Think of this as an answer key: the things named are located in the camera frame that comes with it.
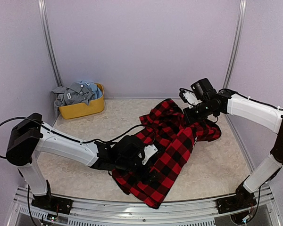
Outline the red black plaid shirt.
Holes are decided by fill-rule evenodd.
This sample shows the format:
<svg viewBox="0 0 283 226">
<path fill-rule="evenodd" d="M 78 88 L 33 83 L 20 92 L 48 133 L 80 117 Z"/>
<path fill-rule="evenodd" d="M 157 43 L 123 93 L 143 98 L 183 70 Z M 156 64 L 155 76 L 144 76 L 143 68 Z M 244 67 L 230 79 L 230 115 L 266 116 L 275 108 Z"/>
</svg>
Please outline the red black plaid shirt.
<svg viewBox="0 0 283 226">
<path fill-rule="evenodd" d="M 158 149 L 148 161 L 150 172 L 156 177 L 146 184 L 131 172 L 115 169 L 111 176 L 125 194 L 132 194 L 150 208 L 158 209 L 187 163 L 195 143 L 217 140 L 222 132 L 208 119 L 188 125 L 183 111 L 170 98 L 157 104 L 149 114 L 140 116 L 140 122 L 150 127 L 135 136 Z"/>
</svg>

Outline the yellow plastic basket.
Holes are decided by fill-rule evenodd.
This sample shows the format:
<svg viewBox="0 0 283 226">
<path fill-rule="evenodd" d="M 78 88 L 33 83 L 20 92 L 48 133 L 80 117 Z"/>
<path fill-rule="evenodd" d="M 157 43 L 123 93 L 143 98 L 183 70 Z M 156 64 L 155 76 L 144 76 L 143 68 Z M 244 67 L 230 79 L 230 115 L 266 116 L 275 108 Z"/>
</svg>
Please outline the yellow plastic basket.
<svg viewBox="0 0 283 226">
<path fill-rule="evenodd" d="M 59 107 L 59 113 L 64 119 L 79 118 L 91 114 L 100 113 L 104 110 L 104 88 L 102 84 L 96 84 L 99 86 L 103 93 L 102 97 L 95 100 L 91 100 L 88 105 L 85 103 L 79 103 Z"/>
</svg>

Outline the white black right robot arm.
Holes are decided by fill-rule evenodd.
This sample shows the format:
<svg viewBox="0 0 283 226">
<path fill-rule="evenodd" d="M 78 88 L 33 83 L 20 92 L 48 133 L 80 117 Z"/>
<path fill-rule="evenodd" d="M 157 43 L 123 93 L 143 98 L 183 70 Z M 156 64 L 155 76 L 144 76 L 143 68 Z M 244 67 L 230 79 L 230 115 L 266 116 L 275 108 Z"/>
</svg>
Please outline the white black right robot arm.
<svg viewBox="0 0 283 226">
<path fill-rule="evenodd" d="M 231 89 L 216 91 L 207 78 L 193 83 L 190 89 L 180 88 L 179 96 L 189 105 L 183 111 L 188 124 L 223 113 L 248 119 L 277 134 L 270 154 L 236 188 L 235 195 L 216 202 L 219 213 L 256 205 L 258 199 L 254 192 L 273 179 L 283 167 L 283 108 L 254 100 Z"/>
</svg>

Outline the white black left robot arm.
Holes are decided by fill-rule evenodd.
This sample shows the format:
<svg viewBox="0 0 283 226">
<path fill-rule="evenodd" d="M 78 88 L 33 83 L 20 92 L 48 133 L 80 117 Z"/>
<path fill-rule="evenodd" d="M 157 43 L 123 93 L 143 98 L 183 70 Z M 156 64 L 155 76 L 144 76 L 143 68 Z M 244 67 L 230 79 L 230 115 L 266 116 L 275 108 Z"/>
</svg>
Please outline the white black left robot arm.
<svg viewBox="0 0 283 226">
<path fill-rule="evenodd" d="M 96 170 L 133 173 L 144 183 L 157 178 L 150 168 L 150 158 L 158 152 L 153 141 L 147 145 L 127 132 L 110 141 L 85 141 L 54 129 L 42 121 L 40 114 L 33 113 L 22 117 L 12 129 L 6 158 L 18 167 L 33 195 L 48 210 L 56 206 L 57 200 L 36 162 L 35 151 L 68 158 Z"/>
</svg>

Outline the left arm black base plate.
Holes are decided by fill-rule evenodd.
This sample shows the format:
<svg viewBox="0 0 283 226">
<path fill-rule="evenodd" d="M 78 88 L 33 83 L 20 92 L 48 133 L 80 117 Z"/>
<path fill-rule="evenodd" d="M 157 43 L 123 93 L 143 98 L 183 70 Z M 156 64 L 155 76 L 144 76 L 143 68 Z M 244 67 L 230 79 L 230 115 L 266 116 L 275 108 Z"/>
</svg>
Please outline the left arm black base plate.
<svg viewBox="0 0 283 226">
<path fill-rule="evenodd" d="M 61 197 L 36 196 L 32 200 L 32 205 L 43 210 L 55 213 L 70 214 L 73 200 Z"/>
</svg>

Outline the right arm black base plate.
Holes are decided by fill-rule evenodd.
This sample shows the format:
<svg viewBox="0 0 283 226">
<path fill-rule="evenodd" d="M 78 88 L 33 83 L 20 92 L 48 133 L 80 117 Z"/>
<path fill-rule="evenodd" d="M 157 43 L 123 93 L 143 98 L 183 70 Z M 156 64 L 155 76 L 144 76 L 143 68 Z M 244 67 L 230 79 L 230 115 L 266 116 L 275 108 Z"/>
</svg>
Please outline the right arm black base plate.
<svg viewBox="0 0 283 226">
<path fill-rule="evenodd" d="M 257 201 L 254 197 L 244 199 L 234 195 L 216 200 L 216 206 L 219 214 L 242 210 L 251 207 L 251 205 L 257 205 Z"/>
</svg>

